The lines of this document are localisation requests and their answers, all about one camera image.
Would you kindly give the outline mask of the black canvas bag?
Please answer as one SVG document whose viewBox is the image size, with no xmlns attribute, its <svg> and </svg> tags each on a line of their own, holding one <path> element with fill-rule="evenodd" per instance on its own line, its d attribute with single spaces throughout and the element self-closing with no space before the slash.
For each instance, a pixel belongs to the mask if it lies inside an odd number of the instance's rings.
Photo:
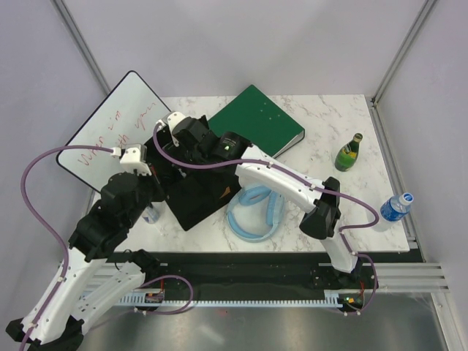
<svg viewBox="0 0 468 351">
<path fill-rule="evenodd" d="M 241 158 L 249 141 L 234 132 L 218 137 L 209 129 L 205 116 L 186 117 L 173 130 L 163 127 L 156 133 L 158 143 L 171 141 L 190 152 L 194 165 L 210 165 Z M 146 142 L 147 162 L 160 183 L 158 199 L 164 200 L 184 230 L 189 230 L 236 195 L 241 186 L 235 166 L 209 170 L 183 171 L 174 167 L 156 149 L 154 142 Z"/>
</svg>

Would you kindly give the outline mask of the water bottle near left arm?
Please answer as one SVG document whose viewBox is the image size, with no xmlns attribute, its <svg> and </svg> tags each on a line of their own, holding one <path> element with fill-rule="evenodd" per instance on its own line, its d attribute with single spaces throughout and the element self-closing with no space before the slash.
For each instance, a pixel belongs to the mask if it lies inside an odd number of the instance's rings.
<svg viewBox="0 0 468 351">
<path fill-rule="evenodd" d="M 150 204 L 142 212 L 141 217 L 148 224 L 154 224 L 154 223 L 156 223 L 158 221 L 160 215 L 159 215 L 158 210 L 152 204 Z"/>
</svg>

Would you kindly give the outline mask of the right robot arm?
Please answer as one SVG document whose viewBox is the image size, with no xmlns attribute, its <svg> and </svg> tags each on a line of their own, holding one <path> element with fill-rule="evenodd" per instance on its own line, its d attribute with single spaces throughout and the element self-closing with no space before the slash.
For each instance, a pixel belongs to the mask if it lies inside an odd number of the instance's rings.
<svg viewBox="0 0 468 351">
<path fill-rule="evenodd" d="M 339 182 L 312 179 L 268 156 L 234 132 L 218 137 L 202 119 L 176 112 L 159 120 L 153 131 L 157 151 L 174 165 L 190 170 L 219 170 L 261 184 L 296 204 L 304 216 L 303 234 L 324 246 L 335 269 L 336 282 L 353 287 L 361 280 L 357 254 L 342 238 Z"/>
</svg>

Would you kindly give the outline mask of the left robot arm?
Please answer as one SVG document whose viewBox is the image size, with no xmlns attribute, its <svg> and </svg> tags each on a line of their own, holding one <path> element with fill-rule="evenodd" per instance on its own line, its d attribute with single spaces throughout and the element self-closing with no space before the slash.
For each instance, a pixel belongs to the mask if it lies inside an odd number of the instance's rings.
<svg viewBox="0 0 468 351">
<path fill-rule="evenodd" d="M 121 297 L 160 280 L 158 259 L 140 249 L 104 284 L 81 301 L 94 274 L 127 239 L 144 210 L 157 201 L 155 175 L 118 173 L 69 239 L 68 260 L 59 267 L 39 303 L 24 318 L 11 321 L 7 334 L 30 350 L 76 350 L 98 319 Z"/>
</svg>

